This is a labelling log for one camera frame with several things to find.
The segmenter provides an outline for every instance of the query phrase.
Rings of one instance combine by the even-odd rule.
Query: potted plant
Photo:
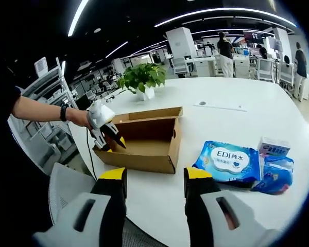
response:
[[[155,96],[154,87],[165,85],[166,71],[155,63],[141,63],[129,67],[118,80],[119,87],[126,87],[141,100],[148,100]]]

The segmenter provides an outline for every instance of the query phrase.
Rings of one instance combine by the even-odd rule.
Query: black ceiling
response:
[[[114,58],[128,56],[146,46],[163,41],[166,31],[181,27],[182,23],[214,16],[247,16],[261,18],[286,26],[282,20],[257,13],[217,11],[187,16],[155,28],[154,25],[181,14],[196,10],[222,7],[242,7],[270,12],[296,22],[292,15],[274,0],[89,0],[72,37],[67,37],[70,24],[81,0],[13,1],[2,7],[0,25],[0,56],[14,71],[19,85],[25,87],[36,79],[34,62],[45,56],[49,65],[55,57],[66,60],[65,77],[71,82],[78,74],[81,62],[96,62],[105,66]],[[264,30],[272,24],[250,19],[211,19],[185,24],[191,32],[248,28]],[[194,39],[216,33],[194,35]],[[129,43],[105,59],[112,50]]]

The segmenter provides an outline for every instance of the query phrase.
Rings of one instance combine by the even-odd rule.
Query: wet wipes package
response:
[[[261,179],[259,152],[252,148],[209,140],[193,165],[219,182],[254,182]]]
[[[294,161],[288,157],[260,155],[263,165],[263,178],[252,191],[280,195],[287,191],[293,182]]]

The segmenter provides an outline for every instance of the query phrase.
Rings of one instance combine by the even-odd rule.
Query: hand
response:
[[[87,111],[81,111],[74,108],[67,108],[66,109],[66,120],[73,122],[74,124],[87,127],[89,130],[92,130],[91,125],[87,119]]]

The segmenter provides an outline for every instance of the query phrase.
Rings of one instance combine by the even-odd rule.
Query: open cardboard box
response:
[[[126,149],[110,142],[111,152],[96,146],[96,155],[108,165],[141,171],[175,173],[181,142],[178,117],[182,107],[117,115],[112,122],[126,142]]]

